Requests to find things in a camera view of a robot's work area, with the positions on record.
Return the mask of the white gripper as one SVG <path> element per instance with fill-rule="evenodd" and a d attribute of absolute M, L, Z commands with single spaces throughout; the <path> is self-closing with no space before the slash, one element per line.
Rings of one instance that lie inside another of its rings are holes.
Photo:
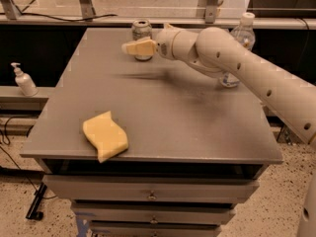
<path fill-rule="evenodd" d="M 155 40 L 145 37 L 126 42 L 121 46 L 121 50 L 123 53 L 130 55 L 152 56 L 157 49 L 161 57 L 174 60 L 173 42 L 180 31 L 180 28 L 165 24 L 163 29 L 157 34 Z"/>

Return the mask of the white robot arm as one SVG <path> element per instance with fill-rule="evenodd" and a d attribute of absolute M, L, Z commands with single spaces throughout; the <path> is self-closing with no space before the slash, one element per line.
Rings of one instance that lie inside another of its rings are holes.
<path fill-rule="evenodd" d="M 126 42 L 121 49 L 129 55 L 180 60 L 208 77 L 231 73 L 316 149 L 316 86 L 254 54 L 228 32 L 210 27 L 195 33 L 166 24 L 155 39 Z"/>

